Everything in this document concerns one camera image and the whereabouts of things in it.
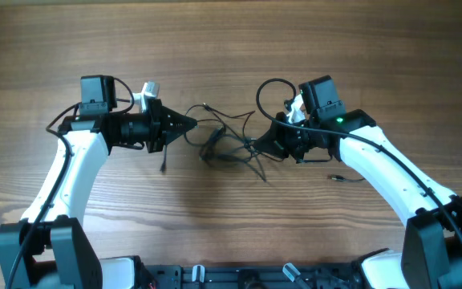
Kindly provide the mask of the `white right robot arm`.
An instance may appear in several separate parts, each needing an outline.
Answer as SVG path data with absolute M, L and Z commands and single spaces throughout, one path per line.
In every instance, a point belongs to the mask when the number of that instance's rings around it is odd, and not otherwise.
M 462 288 L 462 197 L 418 169 L 364 111 L 280 112 L 254 147 L 298 163 L 311 149 L 325 149 L 391 206 L 405 227 L 403 249 L 361 261 L 367 286 Z

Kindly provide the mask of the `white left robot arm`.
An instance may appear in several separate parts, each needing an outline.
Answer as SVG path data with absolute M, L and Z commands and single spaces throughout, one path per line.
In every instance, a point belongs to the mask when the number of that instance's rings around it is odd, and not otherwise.
M 88 100 L 62 112 L 58 150 L 37 197 L 15 223 L 0 225 L 7 288 L 154 288 L 137 256 L 100 259 L 82 222 L 95 178 L 111 149 L 161 152 L 197 126 L 148 98 L 142 112 L 117 112 L 114 100 Z

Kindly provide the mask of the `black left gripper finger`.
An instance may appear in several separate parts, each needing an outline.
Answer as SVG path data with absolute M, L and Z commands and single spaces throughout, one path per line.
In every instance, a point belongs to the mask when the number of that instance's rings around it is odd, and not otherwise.
M 180 136 L 193 129 L 193 126 L 173 126 L 162 128 L 160 134 L 160 140 L 162 146 L 167 146 L 175 141 Z
M 165 106 L 160 108 L 160 122 L 162 128 L 195 128 L 197 126 L 197 120 Z

